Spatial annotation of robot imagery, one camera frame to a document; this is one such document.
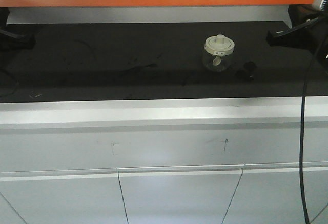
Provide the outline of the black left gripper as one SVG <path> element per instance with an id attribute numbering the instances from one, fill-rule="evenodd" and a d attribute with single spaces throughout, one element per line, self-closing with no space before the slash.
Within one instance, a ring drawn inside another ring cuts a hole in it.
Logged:
<path id="1" fill-rule="evenodd" d="M 5 29 L 10 11 L 7 7 L 0 7 L 1 50 L 32 49 L 35 45 L 34 35 L 15 34 Z"/>

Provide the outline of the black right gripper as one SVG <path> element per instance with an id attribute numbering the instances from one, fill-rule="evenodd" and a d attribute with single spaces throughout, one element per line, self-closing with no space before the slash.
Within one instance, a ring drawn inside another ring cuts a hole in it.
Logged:
<path id="1" fill-rule="evenodd" d="M 322 45 L 316 60 L 327 67 L 327 11 L 318 11 L 309 5 L 289 5 L 288 15 L 292 28 L 268 31 L 266 41 L 270 46 L 300 47 L 312 54 Z"/>

